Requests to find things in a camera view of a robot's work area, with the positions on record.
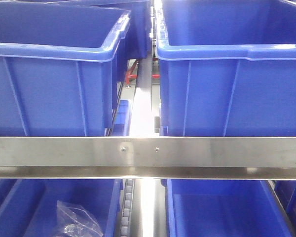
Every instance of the metal beam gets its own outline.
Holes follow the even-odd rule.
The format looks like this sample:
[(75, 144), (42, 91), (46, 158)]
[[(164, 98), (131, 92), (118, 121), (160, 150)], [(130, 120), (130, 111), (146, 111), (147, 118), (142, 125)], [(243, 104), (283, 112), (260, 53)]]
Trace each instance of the metal beam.
[(0, 177), (296, 179), (296, 137), (0, 137)]

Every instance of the bin rim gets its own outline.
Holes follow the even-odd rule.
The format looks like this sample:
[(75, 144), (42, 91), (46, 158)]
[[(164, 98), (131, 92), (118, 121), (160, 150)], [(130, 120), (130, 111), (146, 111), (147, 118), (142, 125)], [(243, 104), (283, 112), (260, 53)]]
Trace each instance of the bin rim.
[[(296, 7), (288, 0), (279, 0)], [(158, 58), (166, 61), (247, 59), (296, 60), (296, 44), (170, 45), (162, 0), (155, 0)]]
[[(24, 4), (36, 5), (37, 7), (50, 8), (86, 8), (83, 6), (62, 6), (59, 4), (42, 4), (37, 2), (16, 2), (16, 1), (0, 1), (0, 4)], [(124, 39), (130, 26), (129, 10), (112, 9), (107, 7), (95, 7), (98, 9), (118, 10), (121, 15), (114, 26), (104, 39), (101, 47), (72, 47), (72, 46), (55, 46), (43, 44), (24, 44), (24, 43), (2, 43), (0, 42), (0, 57), (17, 57), (17, 58), (37, 58), (37, 59), (56, 59), (70, 61), (86, 61), (86, 62), (109, 62), (112, 61), (120, 40)]]
[(64, 1), (50, 1), (47, 3), (61, 3), (65, 5), (81, 5), (81, 6), (92, 6), (92, 5), (109, 5), (119, 3), (135, 3), (135, 2), (148, 2), (150, 0), (64, 0)]

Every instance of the plastic bag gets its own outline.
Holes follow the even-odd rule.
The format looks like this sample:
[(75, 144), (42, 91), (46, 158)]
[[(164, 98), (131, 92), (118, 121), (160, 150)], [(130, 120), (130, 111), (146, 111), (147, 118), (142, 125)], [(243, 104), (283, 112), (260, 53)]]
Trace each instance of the plastic bag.
[(102, 237), (95, 217), (81, 205), (57, 201), (57, 227), (53, 237)]

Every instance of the metal bar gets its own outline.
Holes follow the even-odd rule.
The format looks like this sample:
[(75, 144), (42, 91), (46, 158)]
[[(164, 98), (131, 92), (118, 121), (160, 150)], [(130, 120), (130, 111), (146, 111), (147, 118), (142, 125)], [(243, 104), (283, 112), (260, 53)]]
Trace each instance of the metal bar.
[(126, 72), (125, 82), (126, 82), (126, 85), (127, 85), (127, 86), (129, 86), (129, 84), (130, 84), (130, 80), (129, 80), (129, 79), (132, 78), (132, 77), (130, 77), (130, 76), (131, 76), (131, 74), (134, 72), (134, 70), (135, 70), (135, 68), (136, 68), (136, 66), (137, 66), (137, 64), (138, 64), (138, 61), (139, 61), (139, 60), (136, 59), (136, 60), (134, 61), (133, 65), (131, 66), (131, 68), (128, 69), (128, 71)]
[(154, 136), (154, 117), (151, 111), (152, 54), (139, 61), (133, 110), (130, 122), (130, 135)]
[(296, 137), (0, 137), (0, 177), (296, 179)]

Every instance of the shelf rack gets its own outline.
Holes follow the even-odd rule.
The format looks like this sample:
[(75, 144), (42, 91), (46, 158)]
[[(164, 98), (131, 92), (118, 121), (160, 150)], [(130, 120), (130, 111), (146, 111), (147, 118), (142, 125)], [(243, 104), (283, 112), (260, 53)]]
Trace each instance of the shelf rack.
[(166, 236), (158, 179), (296, 180), (296, 137), (156, 137), (151, 71), (150, 55), (139, 62), (131, 137), (0, 137), (0, 178), (127, 179), (123, 237)]

